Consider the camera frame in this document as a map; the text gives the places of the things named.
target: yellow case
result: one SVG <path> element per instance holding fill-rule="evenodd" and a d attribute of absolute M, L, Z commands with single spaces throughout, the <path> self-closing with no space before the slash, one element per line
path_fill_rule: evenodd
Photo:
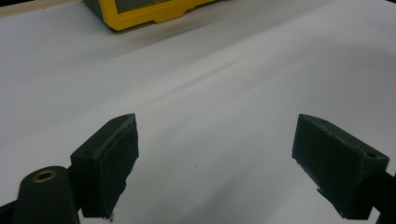
<path fill-rule="evenodd" d="M 104 23 L 116 31 L 149 21 L 169 21 L 183 16 L 187 10 L 213 1 L 216 0 L 169 0 L 119 13 L 115 0 L 85 0 Z"/>

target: white table surface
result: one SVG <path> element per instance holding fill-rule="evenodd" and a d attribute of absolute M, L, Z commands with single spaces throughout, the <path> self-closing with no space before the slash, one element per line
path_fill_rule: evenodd
<path fill-rule="evenodd" d="M 114 223 L 375 223 L 341 219 L 291 147 L 305 113 L 395 173 L 396 5 L 231 0 L 116 34 L 79 2 L 0 31 L 0 204 L 135 112 L 140 158 Z"/>

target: white surface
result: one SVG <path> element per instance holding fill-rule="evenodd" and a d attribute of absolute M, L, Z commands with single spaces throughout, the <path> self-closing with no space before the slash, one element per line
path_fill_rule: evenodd
<path fill-rule="evenodd" d="M 232 0 L 120 34 L 82 3 L 2 18 L 0 204 L 135 112 L 115 223 L 358 223 L 316 192 L 292 141 L 299 113 L 321 117 L 395 173 L 395 24 L 382 0 Z"/>

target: screw hole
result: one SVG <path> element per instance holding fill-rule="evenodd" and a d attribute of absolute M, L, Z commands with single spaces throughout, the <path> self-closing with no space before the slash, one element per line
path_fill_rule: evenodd
<path fill-rule="evenodd" d="M 35 175 L 35 177 L 33 178 L 33 182 L 43 183 L 51 180 L 55 176 L 56 176 L 56 171 L 53 170 L 43 171 L 40 174 Z"/>

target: yellow object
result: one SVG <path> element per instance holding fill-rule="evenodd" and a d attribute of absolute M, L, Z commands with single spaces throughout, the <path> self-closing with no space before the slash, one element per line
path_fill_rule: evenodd
<path fill-rule="evenodd" d="M 169 21 L 183 16 L 187 10 L 213 1 L 215 0 L 169 0 L 122 13 L 118 12 L 115 0 L 97 0 L 97 3 L 105 24 L 120 31 L 148 21 L 157 23 Z"/>

